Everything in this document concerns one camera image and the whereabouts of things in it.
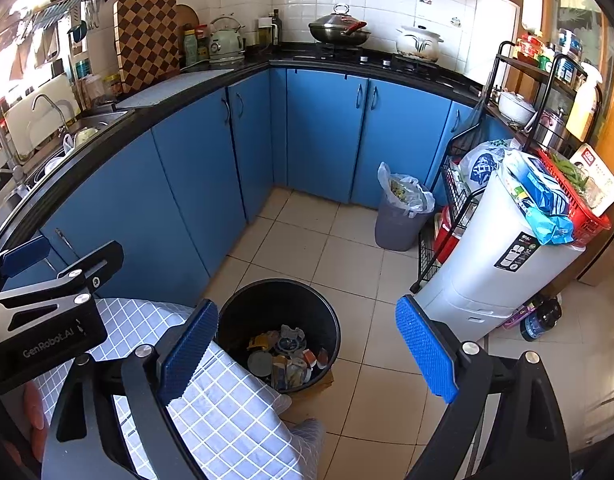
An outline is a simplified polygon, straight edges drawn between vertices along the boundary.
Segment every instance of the silver faucet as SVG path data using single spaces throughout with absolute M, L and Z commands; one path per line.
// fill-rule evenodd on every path
M 65 116 L 62 113 L 62 110 L 60 110 L 60 108 L 58 108 L 58 105 L 56 105 L 56 103 L 54 103 L 52 101 L 52 99 L 47 94 L 38 94 L 34 98 L 34 102 L 31 103 L 31 111 L 36 110 L 36 103 L 38 102 L 38 99 L 40 99 L 41 97 L 44 97 L 45 100 L 52 106 L 52 108 L 54 110 L 56 110 L 60 114 L 60 118 L 62 119 L 62 125 L 64 126 L 64 132 L 65 133 L 69 133 L 69 127 L 67 126 L 67 121 L 65 120 Z
M 5 138 L 5 133 L 2 131 L 2 127 L 0 126 L 0 147 L 5 152 L 5 157 L 7 157 L 7 165 L 11 170 L 11 174 L 15 183 L 24 185 L 24 171 L 23 167 L 20 165 L 20 161 L 18 160 L 17 155 L 15 155 L 11 148 L 7 143 L 7 139 Z

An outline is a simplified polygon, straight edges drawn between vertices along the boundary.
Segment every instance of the trash bin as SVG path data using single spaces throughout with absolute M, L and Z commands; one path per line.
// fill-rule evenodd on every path
M 315 355 L 320 348 L 328 354 L 327 365 L 314 367 L 311 379 L 302 386 L 280 390 L 299 392 L 316 384 L 331 368 L 340 350 L 340 323 L 329 302 L 309 285 L 294 280 L 270 279 L 254 282 L 237 291 L 220 311 L 216 342 L 232 359 L 248 369 L 251 338 L 281 325 L 300 328 L 307 348 Z
M 408 251 L 416 244 L 418 233 L 427 222 L 431 213 L 418 213 L 409 218 L 407 211 L 389 203 L 383 193 L 376 218 L 376 243 L 389 251 Z

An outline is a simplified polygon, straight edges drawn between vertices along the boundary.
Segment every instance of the tile floor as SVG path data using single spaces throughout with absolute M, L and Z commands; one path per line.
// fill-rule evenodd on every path
M 327 436 L 320 480 L 400 480 L 422 453 L 444 413 L 393 320 L 394 303 L 418 275 L 418 250 L 376 246 L 376 212 L 276 188 L 205 297 L 222 306 L 239 288 L 265 278 L 309 283 L 332 304 L 342 342 L 333 386 L 283 414 L 298 423 L 315 416 Z M 598 287 L 575 282 L 563 292 L 563 317 L 539 342 L 517 331 L 490 334 L 490 354 L 541 355 L 562 411 L 571 449 L 614 426 L 614 275 Z M 383 402 L 390 392 L 389 402 Z M 482 456 L 496 411 L 485 408 Z M 464 476 L 467 460 L 459 478 Z

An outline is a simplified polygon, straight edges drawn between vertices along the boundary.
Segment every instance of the black storage rack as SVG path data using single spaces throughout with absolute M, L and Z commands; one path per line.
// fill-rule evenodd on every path
M 569 62 L 573 63 L 576 69 L 585 78 L 587 77 L 586 72 L 580 66 L 580 64 L 566 54 L 556 54 L 554 56 L 553 66 L 550 72 L 545 72 L 544 70 L 517 59 L 503 56 L 502 52 L 504 47 L 509 46 L 512 48 L 514 45 L 515 43 L 511 41 L 503 41 L 500 44 L 498 54 L 494 59 L 494 66 L 487 80 L 487 84 L 483 88 L 480 101 L 474 110 L 477 110 L 478 113 L 476 123 L 473 126 L 467 125 L 466 127 L 463 126 L 460 128 L 461 131 L 459 131 L 459 133 L 449 141 L 444 151 L 442 163 L 440 164 L 440 168 L 434 177 L 434 182 L 430 189 L 435 189 L 438 180 L 440 177 L 442 177 L 444 190 L 447 197 L 447 204 L 449 206 L 451 225 L 448 234 L 442 243 L 440 243 L 437 250 L 434 250 L 434 238 L 436 234 L 434 228 L 434 218 L 430 218 L 421 229 L 420 234 L 418 235 L 418 278 L 410 288 L 411 292 L 414 294 L 420 290 L 423 283 L 428 282 L 434 276 L 434 274 L 438 272 L 440 269 L 438 255 L 442 253 L 448 241 L 456 232 L 456 229 L 466 229 L 467 225 L 469 224 L 469 220 L 471 219 L 471 215 L 468 214 L 468 212 L 473 213 L 480 202 L 481 195 L 485 191 L 485 188 L 474 192 L 468 192 L 465 189 L 458 189 L 455 179 L 452 176 L 451 164 L 452 161 L 457 161 L 458 159 L 462 158 L 469 150 L 474 148 L 479 143 L 476 142 L 479 138 L 477 133 L 484 124 L 487 113 L 501 120 L 509 128 L 516 140 L 522 144 L 522 150 L 524 152 L 528 152 L 529 150 L 535 148 L 546 149 L 546 146 L 537 142 L 534 137 L 540 124 L 539 118 L 547 105 L 550 92 L 555 89 L 557 92 L 567 95 L 567 97 L 569 97 L 571 100 L 576 97 L 576 92 L 573 88 L 567 86 L 565 83 L 556 78 L 560 61 L 567 59 Z M 490 102 L 491 94 L 494 90 L 496 76 L 501 63 L 510 65 L 537 82 L 546 85 L 542 96 L 540 96 L 540 92 L 536 93 L 536 99 L 533 103 L 536 110 L 536 118 L 528 128 L 520 129 L 518 125 L 513 124 L 507 118 L 502 116 L 498 111 L 498 107 Z M 600 110 L 602 107 L 602 92 L 599 87 L 596 87 L 596 90 L 598 92 L 597 110 Z M 596 112 L 593 117 L 589 128 L 590 132 L 592 132 L 596 127 L 598 115 L 599 113 Z M 571 156 L 580 146 L 580 142 L 574 136 L 571 136 L 568 133 L 566 133 L 566 135 L 567 137 L 563 139 L 565 141 L 563 155 Z

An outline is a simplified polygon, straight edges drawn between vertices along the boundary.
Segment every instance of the red plastic basket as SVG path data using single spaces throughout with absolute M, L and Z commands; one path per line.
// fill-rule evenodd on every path
M 553 163 L 549 153 L 544 150 L 538 150 L 538 156 L 545 165 L 545 168 L 547 168 L 547 171 L 558 181 L 562 191 L 564 191 L 569 198 L 568 216 L 574 223 L 574 245 L 584 247 L 600 231 L 612 227 L 612 222 L 607 215 L 604 214 L 598 217 L 588 208 L 587 204 L 580 198 L 567 178 Z

